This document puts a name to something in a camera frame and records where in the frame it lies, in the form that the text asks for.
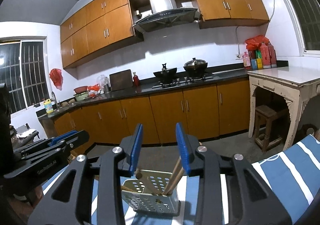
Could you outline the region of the wooden chopstick group one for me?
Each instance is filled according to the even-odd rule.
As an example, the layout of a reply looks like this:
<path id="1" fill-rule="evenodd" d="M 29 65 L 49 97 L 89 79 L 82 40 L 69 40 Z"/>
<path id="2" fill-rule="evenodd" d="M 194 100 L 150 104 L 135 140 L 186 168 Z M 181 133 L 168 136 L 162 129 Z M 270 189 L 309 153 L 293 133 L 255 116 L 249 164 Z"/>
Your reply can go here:
<path id="1" fill-rule="evenodd" d="M 184 169 L 181 168 L 176 176 L 173 177 L 172 183 L 170 184 L 169 190 L 165 192 L 165 195 L 171 195 L 173 190 L 176 188 L 178 183 L 180 182 L 181 178 L 184 175 Z"/>

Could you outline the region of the wooden chopstick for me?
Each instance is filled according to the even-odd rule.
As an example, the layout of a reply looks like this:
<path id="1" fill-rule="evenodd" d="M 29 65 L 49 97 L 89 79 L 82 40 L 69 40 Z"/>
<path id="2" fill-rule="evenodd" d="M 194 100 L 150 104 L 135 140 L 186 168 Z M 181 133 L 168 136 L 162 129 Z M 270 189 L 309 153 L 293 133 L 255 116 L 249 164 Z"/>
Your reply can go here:
<path id="1" fill-rule="evenodd" d="M 136 192 L 135 190 L 125 187 L 124 185 L 121 186 L 121 190 L 130 191 L 130 192 Z"/>
<path id="2" fill-rule="evenodd" d="M 174 170 L 171 174 L 171 177 L 169 178 L 168 184 L 166 185 L 164 191 L 163 191 L 163 195 L 167 195 L 169 193 L 169 191 L 171 190 L 172 185 L 174 184 L 174 180 L 177 177 L 178 173 L 180 172 L 182 168 L 181 165 L 181 158 L 179 157 L 176 165 L 174 166 Z"/>

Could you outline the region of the orange lower kitchen cabinets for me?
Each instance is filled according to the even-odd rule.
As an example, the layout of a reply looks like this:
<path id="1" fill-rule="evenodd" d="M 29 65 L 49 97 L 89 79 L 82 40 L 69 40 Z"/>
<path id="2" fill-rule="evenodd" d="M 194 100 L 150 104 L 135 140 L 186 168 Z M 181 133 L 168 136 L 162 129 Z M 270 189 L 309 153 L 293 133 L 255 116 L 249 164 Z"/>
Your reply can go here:
<path id="1" fill-rule="evenodd" d="M 76 106 L 54 116 L 42 116 L 40 124 L 48 137 L 71 130 L 85 130 L 93 144 L 118 144 L 143 125 L 143 144 L 175 143 L 175 126 L 199 140 L 246 130 L 249 126 L 248 77 L 217 78 L 208 85 L 155 92 L 119 100 L 104 100 Z"/>

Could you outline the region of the orange kitchen cabinets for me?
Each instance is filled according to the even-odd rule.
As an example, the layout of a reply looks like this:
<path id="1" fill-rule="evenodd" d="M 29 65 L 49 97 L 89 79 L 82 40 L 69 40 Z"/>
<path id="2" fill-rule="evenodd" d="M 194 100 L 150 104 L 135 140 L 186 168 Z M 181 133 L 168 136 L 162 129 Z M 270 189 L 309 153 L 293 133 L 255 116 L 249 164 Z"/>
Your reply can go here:
<path id="1" fill-rule="evenodd" d="M 48 137 L 71 130 L 85 130 L 93 144 L 118 144 L 143 125 L 143 144 L 175 143 L 175 126 L 199 140 L 246 130 L 249 126 L 248 77 L 217 78 L 208 85 L 155 92 L 119 100 L 104 100 L 76 106 L 54 116 L 42 116 L 40 124 Z"/>
<path id="2" fill-rule="evenodd" d="M 184 23 L 200 28 L 255 27 L 269 20 L 262 0 L 93 0 L 60 27 L 64 68 L 143 40 L 143 34 Z"/>

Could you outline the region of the orange upper kitchen cabinets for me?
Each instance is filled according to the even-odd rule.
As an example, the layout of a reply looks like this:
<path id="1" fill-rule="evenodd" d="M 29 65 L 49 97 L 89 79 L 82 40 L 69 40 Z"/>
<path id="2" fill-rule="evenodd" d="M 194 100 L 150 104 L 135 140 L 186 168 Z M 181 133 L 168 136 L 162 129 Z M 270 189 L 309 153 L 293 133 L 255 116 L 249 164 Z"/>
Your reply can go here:
<path id="1" fill-rule="evenodd" d="M 200 28 L 255 27 L 269 20 L 262 0 L 93 0 L 60 27 L 64 68 L 143 40 L 143 34 L 184 23 Z"/>

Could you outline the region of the green perforated utensil holder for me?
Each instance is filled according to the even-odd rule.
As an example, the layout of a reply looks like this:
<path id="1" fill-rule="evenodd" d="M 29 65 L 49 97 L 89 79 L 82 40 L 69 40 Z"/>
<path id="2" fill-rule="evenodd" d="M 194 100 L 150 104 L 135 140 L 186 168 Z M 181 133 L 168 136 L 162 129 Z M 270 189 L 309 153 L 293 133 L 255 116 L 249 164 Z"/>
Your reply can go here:
<path id="1" fill-rule="evenodd" d="M 153 183 L 155 188 L 164 191 L 171 177 L 170 172 L 141 170 Z M 136 192 L 123 190 L 122 199 L 135 211 L 154 215 L 178 216 L 180 213 L 181 202 L 178 199 L 177 190 L 174 189 L 171 195 L 154 195 L 138 179 L 132 178 L 125 180 L 122 185 L 131 188 Z"/>

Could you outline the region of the yellow detergent bottle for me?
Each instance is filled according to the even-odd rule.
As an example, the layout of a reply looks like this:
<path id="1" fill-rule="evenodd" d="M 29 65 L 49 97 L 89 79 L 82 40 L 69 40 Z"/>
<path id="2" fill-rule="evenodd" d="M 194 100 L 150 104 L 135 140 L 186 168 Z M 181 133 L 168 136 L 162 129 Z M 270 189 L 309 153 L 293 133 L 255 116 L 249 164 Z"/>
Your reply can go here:
<path id="1" fill-rule="evenodd" d="M 47 114 L 51 114 L 54 111 L 51 99 L 46 99 L 43 105 Z"/>

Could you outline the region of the black gas stove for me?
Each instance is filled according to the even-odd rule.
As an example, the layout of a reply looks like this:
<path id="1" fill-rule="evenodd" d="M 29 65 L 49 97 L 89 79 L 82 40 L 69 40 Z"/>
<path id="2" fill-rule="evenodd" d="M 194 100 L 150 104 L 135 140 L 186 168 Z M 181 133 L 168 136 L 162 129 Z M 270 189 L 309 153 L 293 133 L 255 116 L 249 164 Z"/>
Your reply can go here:
<path id="1" fill-rule="evenodd" d="M 159 82 L 158 84 L 154 85 L 152 88 L 153 89 L 173 88 L 173 87 L 179 87 L 182 85 L 190 85 L 193 83 L 204 82 L 204 81 L 208 81 L 208 80 L 211 81 L 214 78 L 216 78 L 216 76 L 211 75 L 211 74 L 205 74 L 201 78 L 181 77 L 181 78 L 177 78 L 177 79 L 173 80 L 171 83 L 168 83 L 168 84 L 164 84 L 164 83 Z"/>

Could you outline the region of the small red bottle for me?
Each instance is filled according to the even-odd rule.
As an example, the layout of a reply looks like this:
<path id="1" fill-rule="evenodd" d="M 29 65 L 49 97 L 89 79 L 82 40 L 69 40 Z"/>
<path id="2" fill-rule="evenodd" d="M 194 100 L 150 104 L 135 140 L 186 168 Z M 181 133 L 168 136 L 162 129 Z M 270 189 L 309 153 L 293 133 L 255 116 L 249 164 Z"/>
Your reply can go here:
<path id="1" fill-rule="evenodd" d="M 139 77 L 137 76 L 136 72 L 133 73 L 133 83 L 136 87 L 140 86 L 140 80 L 139 80 Z"/>

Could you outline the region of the dark cutting board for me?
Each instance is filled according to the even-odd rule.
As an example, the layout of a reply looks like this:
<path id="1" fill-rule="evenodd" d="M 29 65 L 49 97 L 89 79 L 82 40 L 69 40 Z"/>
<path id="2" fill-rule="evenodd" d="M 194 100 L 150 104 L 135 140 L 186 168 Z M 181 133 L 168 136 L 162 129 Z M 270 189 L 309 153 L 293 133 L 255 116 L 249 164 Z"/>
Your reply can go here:
<path id="1" fill-rule="evenodd" d="M 130 69 L 110 74 L 112 91 L 133 87 L 132 72 Z"/>

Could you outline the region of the glass jar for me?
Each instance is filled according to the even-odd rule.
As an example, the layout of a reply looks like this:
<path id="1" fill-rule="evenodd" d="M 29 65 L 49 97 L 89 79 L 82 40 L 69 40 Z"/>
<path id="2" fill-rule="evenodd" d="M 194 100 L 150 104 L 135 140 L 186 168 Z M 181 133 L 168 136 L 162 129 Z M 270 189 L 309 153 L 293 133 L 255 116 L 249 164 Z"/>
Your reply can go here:
<path id="1" fill-rule="evenodd" d="M 110 80 L 105 75 L 98 76 L 97 83 L 99 84 L 99 88 L 101 92 L 108 93 L 111 91 Z"/>

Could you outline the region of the black wok left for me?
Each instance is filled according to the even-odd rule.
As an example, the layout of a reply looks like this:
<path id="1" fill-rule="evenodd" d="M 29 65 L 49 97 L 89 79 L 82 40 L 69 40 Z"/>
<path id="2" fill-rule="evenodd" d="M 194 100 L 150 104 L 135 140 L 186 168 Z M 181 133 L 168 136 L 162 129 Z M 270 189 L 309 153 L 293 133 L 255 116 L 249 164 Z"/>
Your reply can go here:
<path id="1" fill-rule="evenodd" d="M 163 84 L 172 83 L 175 79 L 177 68 L 167 68 L 167 64 L 162 64 L 162 70 L 154 72 L 154 76 L 159 78 L 159 81 Z"/>

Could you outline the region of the green and red bowls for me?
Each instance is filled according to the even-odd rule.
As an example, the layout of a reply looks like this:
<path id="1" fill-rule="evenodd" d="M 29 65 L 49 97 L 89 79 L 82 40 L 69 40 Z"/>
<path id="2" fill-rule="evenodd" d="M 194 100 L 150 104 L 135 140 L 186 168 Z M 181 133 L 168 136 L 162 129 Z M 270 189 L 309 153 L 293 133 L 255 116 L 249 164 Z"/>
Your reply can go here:
<path id="1" fill-rule="evenodd" d="M 89 97 L 89 94 L 88 94 L 88 86 L 81 86 L 81 87 L 77 87 L 74 89 L 74 92 L 75 92 L 75 100 L 78 102 L 78 101 L 82 101 L 86 98 Z"/>

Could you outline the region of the black lidded wok right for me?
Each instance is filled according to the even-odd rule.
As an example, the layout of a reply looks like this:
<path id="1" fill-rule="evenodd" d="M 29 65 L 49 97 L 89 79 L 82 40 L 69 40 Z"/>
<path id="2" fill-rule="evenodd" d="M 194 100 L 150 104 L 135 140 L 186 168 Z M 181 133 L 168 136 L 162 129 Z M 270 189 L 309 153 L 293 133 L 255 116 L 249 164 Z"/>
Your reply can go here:
<path id="1" fill-rule="evenodd" d="M 191 61 L 184 64 L 184 70 L 190 78 L 202 78 L 206 73 L 208 63 L 204 59 L 193 57 Z"/>

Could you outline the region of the wooden stool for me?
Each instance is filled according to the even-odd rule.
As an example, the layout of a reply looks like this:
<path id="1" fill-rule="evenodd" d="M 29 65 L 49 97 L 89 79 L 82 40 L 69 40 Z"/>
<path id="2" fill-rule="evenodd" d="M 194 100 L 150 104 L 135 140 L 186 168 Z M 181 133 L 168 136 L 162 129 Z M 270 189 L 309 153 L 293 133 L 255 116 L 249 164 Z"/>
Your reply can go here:
<path id="1" fill-rule="evenodd" d="M 287 115 L 288 109 L 283 109 L 281 111 L 275 111 L 266 105 L 261 105 L 255 108 L 255 129 L 253 134 L 253 139 L 255 143 L 261 148 L 263 153 L 266 153 L 269 149 L 278 146 L 283 138 L 277 135 L 277 138 L 270 140 L 272 123 L 277 119 Z M 261 123 L 265 123 L 265 133 L 260 134 Z"/>

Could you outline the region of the barred window left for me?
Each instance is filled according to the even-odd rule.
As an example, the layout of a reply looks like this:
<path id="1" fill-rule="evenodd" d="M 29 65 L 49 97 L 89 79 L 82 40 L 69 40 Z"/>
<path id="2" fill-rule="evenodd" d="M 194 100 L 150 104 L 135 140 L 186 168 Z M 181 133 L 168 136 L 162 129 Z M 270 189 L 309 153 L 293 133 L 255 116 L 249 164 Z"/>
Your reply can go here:
<path id="1" fill-rule="evenodd" d="M 12 113 L 38 106 L 49 98 L 44 41 L 2 42 L 1 83 L 7 85 Z"/>

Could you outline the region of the blue white striped tablecloth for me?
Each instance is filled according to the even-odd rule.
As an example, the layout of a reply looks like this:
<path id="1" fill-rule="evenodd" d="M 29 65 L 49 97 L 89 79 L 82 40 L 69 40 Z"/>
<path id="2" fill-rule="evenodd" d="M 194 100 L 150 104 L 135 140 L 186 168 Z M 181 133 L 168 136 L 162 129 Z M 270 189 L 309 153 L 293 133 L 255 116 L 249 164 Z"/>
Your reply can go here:
<path id="1" fill-rule="evenodd" d="M 96 161 L 78 156 L 29 218 L 30 224 L 319 224 L 319 141 L 249 163 L 200 145 L 199 176 L 178 183 L 178 216 L 135 212 L 123 199 L 113 148 Z"/>

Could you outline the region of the red bags and bottles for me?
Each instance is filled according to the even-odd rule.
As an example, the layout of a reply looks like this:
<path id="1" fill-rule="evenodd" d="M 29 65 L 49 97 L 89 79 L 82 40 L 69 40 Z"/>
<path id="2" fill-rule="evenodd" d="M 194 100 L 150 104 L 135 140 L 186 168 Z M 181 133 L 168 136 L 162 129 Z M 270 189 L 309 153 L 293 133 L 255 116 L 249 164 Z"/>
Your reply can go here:
<path id="1" fill-rule="evenodd" d="M 253 70 L 277 67 L 276 51 L 267 37 L 257 35 L 245 40 L 245 44 L 247 51 L 244 53 L 243 58 L 250 58 Z"/>

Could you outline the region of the cream wooden side table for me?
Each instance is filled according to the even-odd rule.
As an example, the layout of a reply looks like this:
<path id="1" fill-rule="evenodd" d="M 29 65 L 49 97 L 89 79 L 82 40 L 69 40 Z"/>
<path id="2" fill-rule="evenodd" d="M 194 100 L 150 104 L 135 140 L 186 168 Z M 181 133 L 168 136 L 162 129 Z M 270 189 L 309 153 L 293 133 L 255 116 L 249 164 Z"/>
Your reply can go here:
<path id="1" fill-rule="evenodd" d="M 290 114 L 289 132 L 283 147 L 292 146 L 300 118 L 309 100 L 319 95 L 319 71 L 297 66 L 252 70 L 249 75 L 250 119 L 248 136 L 252 137 L 255 121 L 255 89 L 274 92 L 285 98 Z"/>

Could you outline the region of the steel range hood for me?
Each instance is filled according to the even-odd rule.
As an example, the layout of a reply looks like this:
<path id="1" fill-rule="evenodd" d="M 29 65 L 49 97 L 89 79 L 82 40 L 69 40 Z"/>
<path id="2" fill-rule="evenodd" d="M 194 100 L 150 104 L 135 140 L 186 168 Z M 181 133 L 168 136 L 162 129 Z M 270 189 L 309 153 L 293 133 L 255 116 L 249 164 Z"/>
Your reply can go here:
<path id="1" fill-rule="evenodd" d="M 129 0 L 129 2 L 133 28 L 140 33 L 197 22 L 201 17 L 195 0 Z"/>

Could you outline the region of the red plastic bag on wall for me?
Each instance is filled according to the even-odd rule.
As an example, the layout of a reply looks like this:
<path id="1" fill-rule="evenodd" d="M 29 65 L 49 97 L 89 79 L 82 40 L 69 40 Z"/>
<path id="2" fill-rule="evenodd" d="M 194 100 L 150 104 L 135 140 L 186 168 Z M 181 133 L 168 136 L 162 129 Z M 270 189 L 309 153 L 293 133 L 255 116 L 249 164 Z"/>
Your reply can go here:
<path id="1" fill-rule="evenodd" d="M 62 90 L 62 85 L 63 85 L 63 76 L 62 76 L 62 70 L 54 68 L 50 71 L 49 77 L 52 80 L 54 86 L 58 90 Z"/>

